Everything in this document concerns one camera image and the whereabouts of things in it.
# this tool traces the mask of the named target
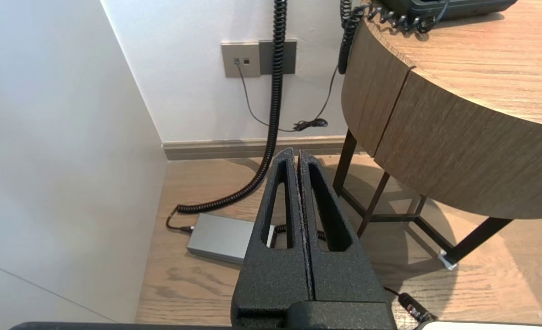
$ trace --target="round wooden table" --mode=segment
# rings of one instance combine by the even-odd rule
[[[442,22],[427,35],[373,21],[359,24],[344,78],[349,132],[336,192],[354,206],[343,182],[358,143],[387,178],[505,220],[491,221],[487,236],[511,219],[542,218],[542,0]],[[355,209],[366,225],[371,206]]]

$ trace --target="black metal table leg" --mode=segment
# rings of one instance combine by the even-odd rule
[[[383,189],[385,188],[385,185],[387,184],[387,180],[389,180],[389,173],[385,172],[383,173],[381,181],[379,181],[379,185],[377,186],[377,189],[375,190],[375,194],[373,195],[373,198],[371,199],[371,203],[369,204],[369,207],[367,207],[367,211],[365,212],[365,216],[363,216],[363,221],[361,222],[361,225],[359,226],[359,229],[357,230],[357,236],[361,237],[363,232],[365,231],[365,228],[367,227],[367,224],[371,220],[371,217],[373,216],[373,213],[375,211],[375,207],[377,206],[377,202],[379,201],[379,198],[381,197],[381,194],[383,193]]]
[[[471,253],[491,236],[497,234],[501,228],[504,228],[512,221],[513,219],[487,218],[455,247],[446,251],[446,255],[441,256],[441,258],[445,259],[451,266],[456,265],[467,254]]]
[[[344,179],[348,173],[350,167],[350,161],[353,159],[354,149],[357,147],[357,140],[353,137],[353,134],[348,130],[346,132],[346,138],[344,139],[343,150],[340,154],[340,160],[338,161],[338,167],[336,168],[336,174],[334,175],[334,191],[337,196],[342,194],[344,186]]]

